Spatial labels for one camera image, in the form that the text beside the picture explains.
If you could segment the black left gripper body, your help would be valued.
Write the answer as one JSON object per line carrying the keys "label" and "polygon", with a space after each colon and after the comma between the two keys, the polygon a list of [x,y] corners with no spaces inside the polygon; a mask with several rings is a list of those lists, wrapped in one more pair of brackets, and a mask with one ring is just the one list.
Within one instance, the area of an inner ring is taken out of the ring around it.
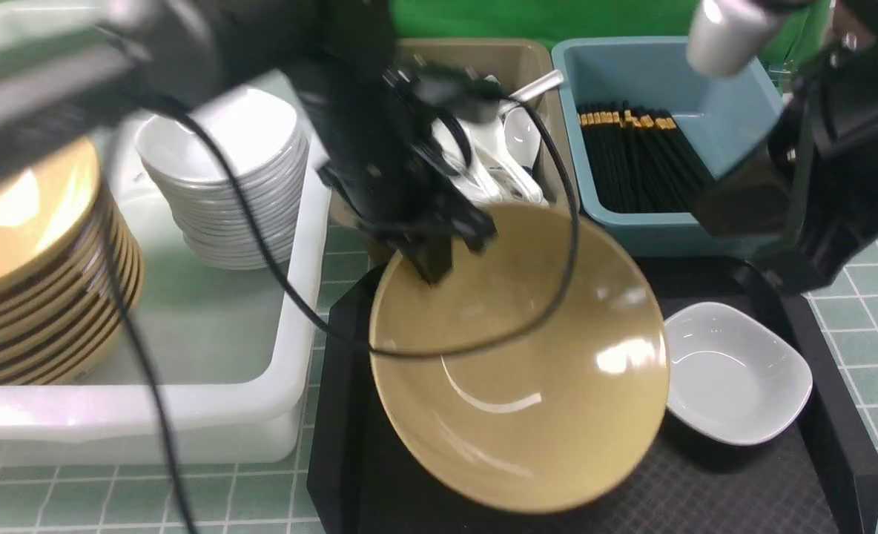
{"label": "black left gripper body", "polygon": [[309,59],[291,65],[291,84],[327,151],[324,182],[358,226],[398,248],[458,237],[480,251],[496,236],[489,213],[452,184],[433,125],[490,122],[506,98],[499,82],[433,61],[364,70]]}

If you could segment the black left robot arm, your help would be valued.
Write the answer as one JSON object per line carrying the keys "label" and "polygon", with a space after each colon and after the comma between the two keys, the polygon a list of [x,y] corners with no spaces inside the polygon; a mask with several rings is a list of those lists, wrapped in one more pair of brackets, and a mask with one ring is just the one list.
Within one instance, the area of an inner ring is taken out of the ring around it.
{"label": "black left robot arm", "polygon": [[321,182],[439,283],[452,239],[478,253],[496,229],[452,184],[433,122],[491,119],[504,92],[403,65],[396,43],[388,1],[109,1],[93,26],[0,50],[0,182],[137,109],[195,111],[279,71],[326,150]]}

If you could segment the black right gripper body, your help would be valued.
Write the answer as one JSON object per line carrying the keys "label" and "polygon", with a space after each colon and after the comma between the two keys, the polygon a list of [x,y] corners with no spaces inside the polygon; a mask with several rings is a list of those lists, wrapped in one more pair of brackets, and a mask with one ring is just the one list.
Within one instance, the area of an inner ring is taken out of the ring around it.
{"label": "black right gripper body", "polygon": [[782,293],[832,284],[878,239],[878,35],[809,61],[771,131],[691,214],[719,239],[766,236],[750,263]]}

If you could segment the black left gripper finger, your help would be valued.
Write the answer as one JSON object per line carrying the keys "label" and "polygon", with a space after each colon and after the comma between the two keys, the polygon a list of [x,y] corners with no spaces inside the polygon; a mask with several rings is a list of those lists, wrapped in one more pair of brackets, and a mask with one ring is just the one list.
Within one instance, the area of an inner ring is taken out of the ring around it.
{"label": "black left gripper finger", "polygon": [[402,247],[402,255],[425,283],[435,286],[452,270],[452,238],[416,237]]}

